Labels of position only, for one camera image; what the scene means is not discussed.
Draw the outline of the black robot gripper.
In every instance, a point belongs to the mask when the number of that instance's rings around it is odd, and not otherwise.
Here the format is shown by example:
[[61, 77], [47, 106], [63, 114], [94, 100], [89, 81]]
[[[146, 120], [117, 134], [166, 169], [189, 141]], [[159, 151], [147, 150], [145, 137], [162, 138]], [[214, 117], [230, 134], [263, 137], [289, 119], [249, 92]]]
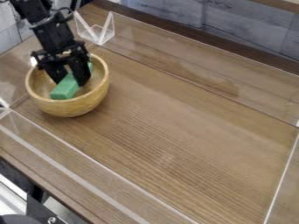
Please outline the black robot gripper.
[[56, 84], [67, 76], [69, 66], [81, 87], [91, 78], [90, 53], [82, 41], [75, 39], [69, 22], [73, 15], [54, 9], [52, 0], [10, 0], [22, 19], [30, 22], [42, 50], [32, 52], [39, 68], [44, 69]]

